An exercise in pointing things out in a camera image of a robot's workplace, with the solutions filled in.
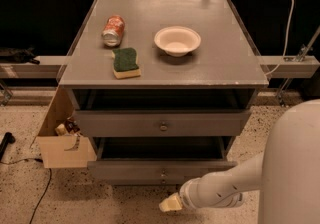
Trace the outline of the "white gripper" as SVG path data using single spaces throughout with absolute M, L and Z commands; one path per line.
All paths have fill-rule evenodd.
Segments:
M 189 209 L 234 208 L 244 203 L 244 195 L 224 177 L 201 177 L 184 183 L 179 194 L 164 199 L 159 209 L 162 212 L 179 211 L 183 208 L 182 203 Z

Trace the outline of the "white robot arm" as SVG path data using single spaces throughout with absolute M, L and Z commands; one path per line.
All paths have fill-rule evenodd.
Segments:
M 232 208 L 260 192 L 258 224 L 320 224 L 320 100 L 287 110 L 273 125 L 265 150 L 224 172 L 187 181 L 164 199 L 163 212 Z

